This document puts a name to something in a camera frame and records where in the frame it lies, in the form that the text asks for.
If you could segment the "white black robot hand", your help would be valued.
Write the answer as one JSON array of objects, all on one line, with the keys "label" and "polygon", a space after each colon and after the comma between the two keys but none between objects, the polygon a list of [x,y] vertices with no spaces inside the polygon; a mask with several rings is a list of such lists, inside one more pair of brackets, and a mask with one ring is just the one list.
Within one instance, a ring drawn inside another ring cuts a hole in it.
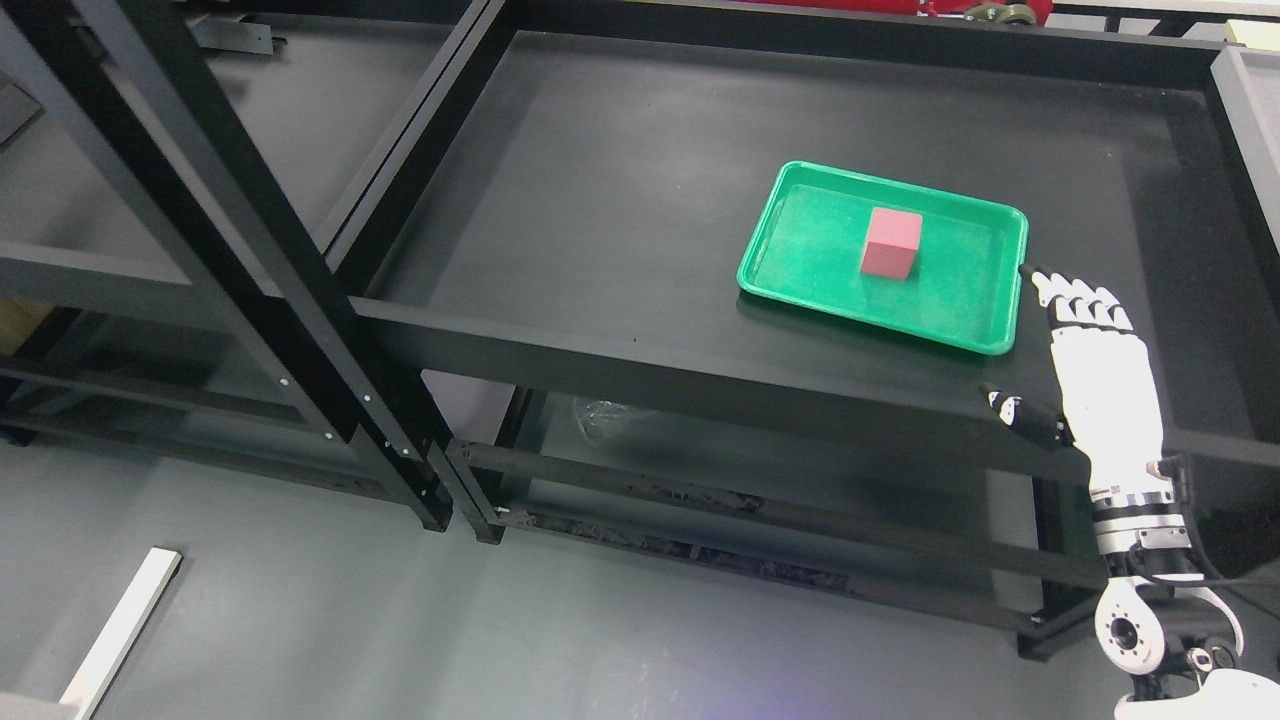
[{"label": "white black robot hand", "polygon": [[1089,462],[1089,497],[1105,507],[1125,498],[1174,498],[1158,469],[1164,418],[1148,345],[1108,288],[1024,265],[1048,323],[1057,409],[993,386],[980,391],[1016,436],[1048,451],[1073,448]]}]

